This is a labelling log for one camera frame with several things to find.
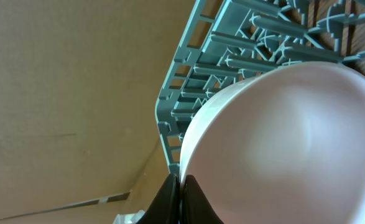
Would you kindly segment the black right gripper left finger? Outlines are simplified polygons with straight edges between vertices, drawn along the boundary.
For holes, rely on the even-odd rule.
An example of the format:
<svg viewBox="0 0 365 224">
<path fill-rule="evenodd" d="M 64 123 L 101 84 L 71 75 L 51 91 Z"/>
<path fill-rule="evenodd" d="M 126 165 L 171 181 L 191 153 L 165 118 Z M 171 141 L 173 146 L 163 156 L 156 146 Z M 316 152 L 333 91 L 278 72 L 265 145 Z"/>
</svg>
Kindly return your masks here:
<svg viewBox="0 0 365 224">
<path fill-rule="evenodd" d="M 137 224 L 179 224 L 179 181 L 169 174 Z"/>
</svg>

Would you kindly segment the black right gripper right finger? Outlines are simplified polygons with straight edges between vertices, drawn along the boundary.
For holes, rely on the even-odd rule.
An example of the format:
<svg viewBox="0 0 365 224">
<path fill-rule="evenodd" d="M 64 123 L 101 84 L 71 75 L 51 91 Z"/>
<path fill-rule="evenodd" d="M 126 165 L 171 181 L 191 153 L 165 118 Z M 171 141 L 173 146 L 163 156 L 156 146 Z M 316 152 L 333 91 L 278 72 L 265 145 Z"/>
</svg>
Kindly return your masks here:
<svg viewBox="0 0 365 224">
<path fill-rule="evenodd" d="M 193 175 L 187 175 L 181 194 L 181 223 L 223 224 Z"/>
</svg>

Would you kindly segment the pink white bowl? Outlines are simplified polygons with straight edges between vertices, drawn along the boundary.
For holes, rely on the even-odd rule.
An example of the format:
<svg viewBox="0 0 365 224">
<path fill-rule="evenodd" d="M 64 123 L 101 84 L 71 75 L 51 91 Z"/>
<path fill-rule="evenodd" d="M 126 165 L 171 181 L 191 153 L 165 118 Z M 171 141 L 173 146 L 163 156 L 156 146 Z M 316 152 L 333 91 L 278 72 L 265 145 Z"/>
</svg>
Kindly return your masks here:
<svg viewBox="0 0 365 224">
<path fill-rule="evenodd" d="M 223 88 L 183 138 L 189 175 L 225 223 L 365 223 L 365 76 L 305 62 Z"/>
</svg>

